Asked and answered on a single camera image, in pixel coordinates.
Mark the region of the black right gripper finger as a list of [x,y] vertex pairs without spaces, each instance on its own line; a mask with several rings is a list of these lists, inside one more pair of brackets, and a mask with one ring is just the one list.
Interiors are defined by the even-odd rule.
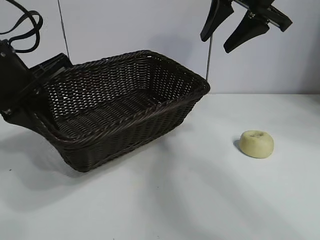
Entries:
[[232,0],[212,0],[200,39],[206,42],[218,26],[233,13]]
[[246,14],[224,43],[224,50],[226,53],[230,53],[243,43],[265,34],[268,30],[268,23],[262,18],[250,17]]

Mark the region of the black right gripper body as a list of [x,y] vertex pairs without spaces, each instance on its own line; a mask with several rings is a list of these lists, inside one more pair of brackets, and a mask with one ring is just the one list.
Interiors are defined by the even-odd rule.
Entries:
[[246,14],[249,19],[271,23],[282,32],[286,31],[293,23],[287,15],[272,5],[274,0],[235,0],[235,2],[247,9]]

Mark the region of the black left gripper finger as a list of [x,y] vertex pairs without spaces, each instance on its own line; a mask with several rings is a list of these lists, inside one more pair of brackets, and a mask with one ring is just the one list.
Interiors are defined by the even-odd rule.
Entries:
[[62,138],[48,96],[32,96],[20,105],[4,110],[2,117],[9,124],[27,128],[43,137]]

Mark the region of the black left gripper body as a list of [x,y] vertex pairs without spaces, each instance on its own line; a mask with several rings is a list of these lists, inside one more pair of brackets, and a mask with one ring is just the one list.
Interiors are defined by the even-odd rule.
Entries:
[[0,42],[0,111],[9,114],[42,86],[72,67],[64,53],[28,68],[7,40]]

